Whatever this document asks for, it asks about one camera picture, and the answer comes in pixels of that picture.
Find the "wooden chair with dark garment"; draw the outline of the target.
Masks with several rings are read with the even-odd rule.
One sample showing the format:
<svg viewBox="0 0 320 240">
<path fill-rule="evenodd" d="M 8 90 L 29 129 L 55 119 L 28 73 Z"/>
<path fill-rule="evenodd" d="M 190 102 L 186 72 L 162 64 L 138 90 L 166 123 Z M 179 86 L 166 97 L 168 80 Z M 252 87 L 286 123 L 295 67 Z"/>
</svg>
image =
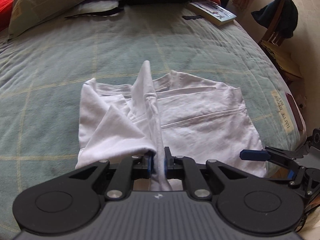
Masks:
<svg viewBox="0 0 320 240">
<path fill-rule="evenodd" d="M 288 84 L 303 79 L 299 65 L 281 48 L 285 39 L 293 37 L 298 24 L 298 10 L 292 0 L 274 0 L 262 9 L 251 12 L 255 22 L 267 29 L 259 47 Z"/>
</svg>

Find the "paperback book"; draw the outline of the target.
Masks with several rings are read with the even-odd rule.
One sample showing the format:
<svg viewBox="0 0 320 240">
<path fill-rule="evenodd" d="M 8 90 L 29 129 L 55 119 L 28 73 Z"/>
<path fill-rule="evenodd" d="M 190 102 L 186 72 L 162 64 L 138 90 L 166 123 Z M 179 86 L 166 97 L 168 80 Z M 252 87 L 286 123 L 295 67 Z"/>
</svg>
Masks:
<svg viewBox="0 0 320 240">
<path fill-rule="evenodd" d="M 221 26 L 236 19 L 236 15 L 212 1 L 196 1 L 187 5 L 188 9 L 207 19 L 214 25 Z"/>
</svg>

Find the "green plaid bed blanket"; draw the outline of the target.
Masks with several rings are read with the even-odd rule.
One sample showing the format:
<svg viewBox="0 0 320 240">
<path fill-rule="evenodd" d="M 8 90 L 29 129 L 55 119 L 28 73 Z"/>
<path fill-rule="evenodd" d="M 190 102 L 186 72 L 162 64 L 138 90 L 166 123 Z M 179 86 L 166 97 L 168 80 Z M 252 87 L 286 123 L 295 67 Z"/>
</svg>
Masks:
<svg viewBox="0 0 320 240">
<path fill-rule="evenodd" d="M 171 70 L 239 87 L 264 145 L 291 150 L 304 135 L 280 119 L 273 91 L 289 89 L 237 23 L 186 20 L 181 5 L 131 7 L 112 17 L 59 16 L 9 40 L 1 33 L 1 239 L 19 227 L 12 203 L 24 189 L 76 165 L 83 83 L 133 83 Z"/>
</svg>

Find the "white printed long-sleeve shirt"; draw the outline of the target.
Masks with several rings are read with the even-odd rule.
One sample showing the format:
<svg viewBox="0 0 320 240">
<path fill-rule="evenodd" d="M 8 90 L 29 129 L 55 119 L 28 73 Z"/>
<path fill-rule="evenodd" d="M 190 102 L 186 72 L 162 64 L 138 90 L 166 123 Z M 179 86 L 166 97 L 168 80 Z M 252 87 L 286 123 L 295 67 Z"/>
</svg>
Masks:
<svg viewBox="0 0 320 240">
<path fill-rule="evenodd" d="M 83 84 L 79 145 L 77 168 L 152 153 L 152 191 L 182 187 L 165 177 L 165 147 L 200 164 L 215 159 L 258 177 L 267 174 L 265 163 L 240 159 L 242 150 L 263 148 L 240 88 L 176 71 L 155 80 L 149 61 L 132 85 Z"/>
</svg>

